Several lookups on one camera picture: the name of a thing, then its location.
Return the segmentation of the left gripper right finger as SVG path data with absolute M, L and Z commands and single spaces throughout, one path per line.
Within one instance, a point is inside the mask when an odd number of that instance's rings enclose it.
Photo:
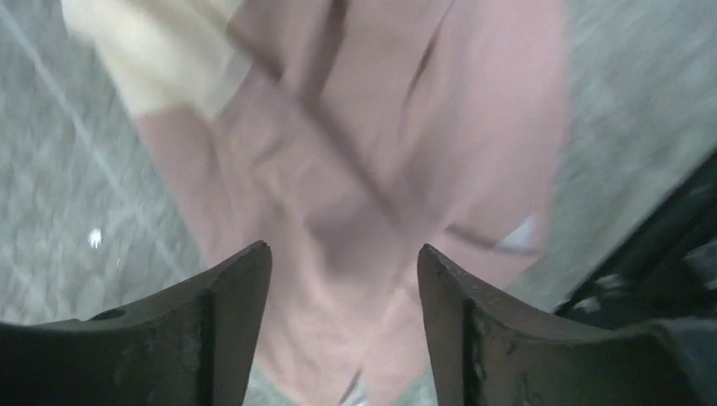
M 419 252 L 419 291 L 441 405 L 713 405 L 716 323 L 610 331 L 552 315 Z

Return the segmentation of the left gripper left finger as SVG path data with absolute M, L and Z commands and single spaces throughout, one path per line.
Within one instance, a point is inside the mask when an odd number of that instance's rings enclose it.
M 89 320 L 1 326 L 4 405 L 240 405 L 271 280 L 256 242 Z

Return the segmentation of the pink beige underwear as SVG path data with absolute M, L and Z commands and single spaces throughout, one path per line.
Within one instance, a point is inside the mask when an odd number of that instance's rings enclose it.
M 561 1 L 65 1 L 209 265 L 272 251 L 255 359 L 299 405 L 428 368 L 432 244 L 503 288 L 566 137 Z

